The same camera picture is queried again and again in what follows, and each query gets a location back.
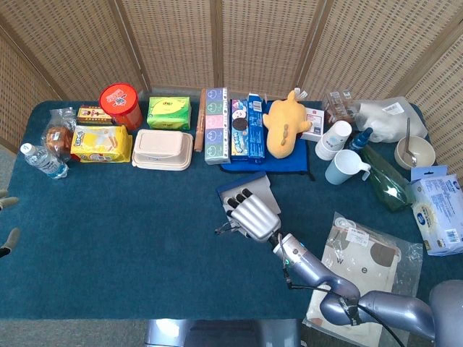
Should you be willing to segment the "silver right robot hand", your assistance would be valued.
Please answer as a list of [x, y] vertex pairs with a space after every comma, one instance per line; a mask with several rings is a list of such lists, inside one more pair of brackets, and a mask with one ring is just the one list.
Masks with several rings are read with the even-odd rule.
[[281, 228], [279, 216], [247, 188], [225, 197], [224, 205], [231, 225], [254, 241], [266, 242]]

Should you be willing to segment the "black grey left robot hand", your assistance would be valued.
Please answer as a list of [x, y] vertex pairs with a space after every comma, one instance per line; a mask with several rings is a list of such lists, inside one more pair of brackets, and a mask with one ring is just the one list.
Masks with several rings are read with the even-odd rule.
[[[19, 199], [17, 197], [9, 197], [8, 196], [8, 191], [5, 189], [1, 190], [1, 210], [4, 210], [7, 207], [11, 207], [19, 202]], [[5, 257], [8, 254], [10, 254], [14, 248], [17, 246], [19, 239], [20, 239], [21, 231], [19, 228], [13, 228], [8, 237], [7, 240], [1, 245], [0, 251], [0, 257]]]

